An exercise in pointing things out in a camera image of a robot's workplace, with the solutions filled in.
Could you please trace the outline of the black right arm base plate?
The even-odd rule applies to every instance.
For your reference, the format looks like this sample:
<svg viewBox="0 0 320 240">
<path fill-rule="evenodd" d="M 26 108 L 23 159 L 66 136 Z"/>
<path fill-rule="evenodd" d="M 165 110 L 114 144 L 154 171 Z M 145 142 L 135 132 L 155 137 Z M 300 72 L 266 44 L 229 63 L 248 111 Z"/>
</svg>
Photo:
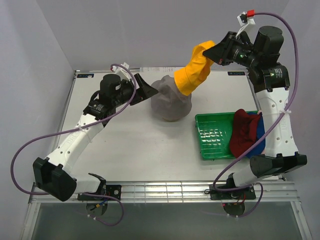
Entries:
<svg viewBox="0 0 320 240">
<path fill-rule="evenodd" d="M 204 194 L 209 195 L 211 200 L 255 200 L 256 194 L 253 187 L 247 187 L 236 191 L 217 191 L 210 185 L 204 190 Z"/>
</svg>

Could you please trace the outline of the yellow bucket hat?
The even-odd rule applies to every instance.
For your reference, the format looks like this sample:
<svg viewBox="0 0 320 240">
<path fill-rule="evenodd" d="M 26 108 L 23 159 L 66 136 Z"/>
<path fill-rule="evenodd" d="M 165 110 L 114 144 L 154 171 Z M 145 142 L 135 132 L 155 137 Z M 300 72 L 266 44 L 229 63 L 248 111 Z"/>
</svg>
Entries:
<svg viewBox="0 0 320 240">
<path fill-rule="evenodd" d="M 212 40 L 196 45 L 192 49 L 190 62 L 174 72 L 176 87 L 184 96 L 189 96 L 209 76 L 214 62 L 205 57 L 203 52 L 214 46 L 215 43 Z"/>
</svg>

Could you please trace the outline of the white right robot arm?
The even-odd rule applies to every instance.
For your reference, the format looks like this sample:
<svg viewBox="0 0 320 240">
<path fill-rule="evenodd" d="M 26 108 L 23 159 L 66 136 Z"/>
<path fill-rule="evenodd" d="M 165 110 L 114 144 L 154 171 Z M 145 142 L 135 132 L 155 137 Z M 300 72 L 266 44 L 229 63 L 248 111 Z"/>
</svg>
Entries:
<svg viewBox="0 0 320 240">
<path fill-rule="evenodd" d="M 245 168 L 229 175 L 225 191 L 232 199 L 237 199 L 244 188 L 259 180 L 307 164 L 307 156 L 299 153 L 292 133 L 289 107 L 294 96 L 289 94 L 288 70 L 278 62 L 283 42 L 281 29 L 262 26 L 254 43 L 245 31 L 240 34 L 229 31 L 220 43 L 203 52 L 218 65 L 235 62 L 248 69 L 263 117 L 264 153 L 252 156 Z"/>
</svg>

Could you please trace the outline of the grey bucket hat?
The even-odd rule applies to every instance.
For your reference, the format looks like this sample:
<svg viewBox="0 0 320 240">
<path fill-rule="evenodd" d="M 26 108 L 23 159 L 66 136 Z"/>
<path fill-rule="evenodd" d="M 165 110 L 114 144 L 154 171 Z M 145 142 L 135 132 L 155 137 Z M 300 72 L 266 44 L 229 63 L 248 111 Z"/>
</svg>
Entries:
<svg viewBox="0 0 320 240">
<path fill-rule="evenodd" d="M 165 121 L 175 122 L 186 117 L 192 109 L 192 95 L 185 96 L 178 90 L 174 78 L 165 75 L 151 85 L 158 93 L 151 97 L 152 111 Z"/>
</svg>

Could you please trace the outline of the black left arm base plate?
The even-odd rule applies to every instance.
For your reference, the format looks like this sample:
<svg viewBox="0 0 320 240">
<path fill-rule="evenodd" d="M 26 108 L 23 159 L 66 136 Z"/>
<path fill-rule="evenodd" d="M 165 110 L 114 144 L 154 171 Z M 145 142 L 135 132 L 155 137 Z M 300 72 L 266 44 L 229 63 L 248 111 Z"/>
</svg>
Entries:
<svg viewBox="0 0 320 240">
<path fill-rule="evenodd" d="M 111 185 L 108 184 L 105 187 L 104 194 L 106 196 L 110 196 L 110 197 L 113 197 L 113 198 L 120 200 L 121 194 L 122 194 L 122 186 L 119 184 L 111 184 Z M 92 197 L 92 196 L 88 196 L 88 195 L 79 194 L 77 196 L 77 200 L 78 201 L 99 201 L 99 200 L 103 201 L 103 200 L 105 200 L 105 198 Z"/>
</svg>

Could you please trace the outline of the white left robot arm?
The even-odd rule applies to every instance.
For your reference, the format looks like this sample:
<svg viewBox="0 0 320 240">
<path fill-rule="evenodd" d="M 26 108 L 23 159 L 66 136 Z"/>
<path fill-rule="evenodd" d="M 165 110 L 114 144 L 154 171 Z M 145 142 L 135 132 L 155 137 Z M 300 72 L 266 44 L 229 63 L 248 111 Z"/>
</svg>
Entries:
<svg viewBox="0 0 320 240">
<path fill-rule="evenodd" d="M 109 117 L 124 104 L 131 106 L 145 101 L 158 93 L 146 83 L 140 74 L 134 79 L 107 74 L 100 82 L 83 110 L 75 129 L 46 158 L 33 162 L 36 186 L 64 202 L 73 194 L 89 193 L 95 200 L 106 195 L 106 180 L 94 173 L 81 179 L 71 175 L 79 156 L 109 122 Z"/>
</svg>

